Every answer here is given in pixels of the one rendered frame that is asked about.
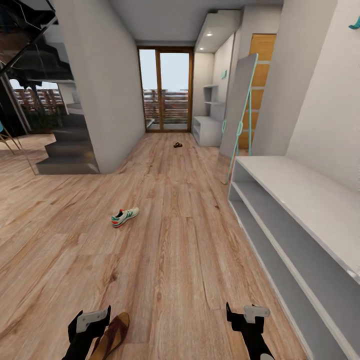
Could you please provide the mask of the gym shoe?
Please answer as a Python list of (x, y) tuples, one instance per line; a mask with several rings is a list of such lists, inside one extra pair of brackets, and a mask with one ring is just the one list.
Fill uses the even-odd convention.
[(128, 219), (134, 218), (139, 213), (139, 208), (134, 207), (129, 210), (120, 209), (116, 216), (112, 216), (112, 227), (119, 228), (122, 226)]

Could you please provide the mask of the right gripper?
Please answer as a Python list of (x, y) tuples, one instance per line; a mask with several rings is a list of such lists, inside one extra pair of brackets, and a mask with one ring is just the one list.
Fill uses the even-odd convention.
[[(255, 317), (255, 323), (247, 323), (244, 314), (237, 314), (231, 311), (229, 303), (226, 304), (227, 321), (231, 322), (233, 331), (242, 332), (244, 342), (248, 336), (257, 334), (260, 337), (264, 333), (264, 319), (261, 316)], [(263, 338), (263, 337), (261, 337)]]

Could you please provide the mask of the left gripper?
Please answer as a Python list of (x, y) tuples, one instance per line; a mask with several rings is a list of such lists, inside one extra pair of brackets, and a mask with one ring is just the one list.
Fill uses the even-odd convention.
[(106, 328), (110, 324), (111, 305), (108, 307), (107, 316), (104, 319), (104, 324), (103, 324), (103, 320), (92, 322), (85, 331), (81, 333), (76, 333), (76, 324), (77, 324), (76, 319), (82, 314), (83, 314), (83, 310), (78, 313), (78, 315), (73, 319), (71, 324), (68, 326), (68, 337), (70, 342), (69, 349), (72, 346), (81, 345), (84, 346), (88, 352), (92, 345), (93, 339), (102, 337), (105, 333)]

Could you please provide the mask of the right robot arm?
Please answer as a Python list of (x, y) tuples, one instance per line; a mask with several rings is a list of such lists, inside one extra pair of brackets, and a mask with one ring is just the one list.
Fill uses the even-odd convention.
[(271, 311), (267, 307), (246, 305), (246, 314), (237, 314), (231, 311), (229, 303), (226, 304), (227, 321), (231, 322), (233, 331), (242, 332), (247, 346), (250, 360), (275, 360), (270, 349), (265, 344), (264, 317), (269, 317)]

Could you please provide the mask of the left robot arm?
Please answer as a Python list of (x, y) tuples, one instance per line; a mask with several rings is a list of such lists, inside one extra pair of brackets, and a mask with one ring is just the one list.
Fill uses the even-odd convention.
[(111, 305), (108, 309), (80, 311), (68, 326), (70, 346), (62, 360), (85, 360), (93, 339), (104, 335), (110, 316)]

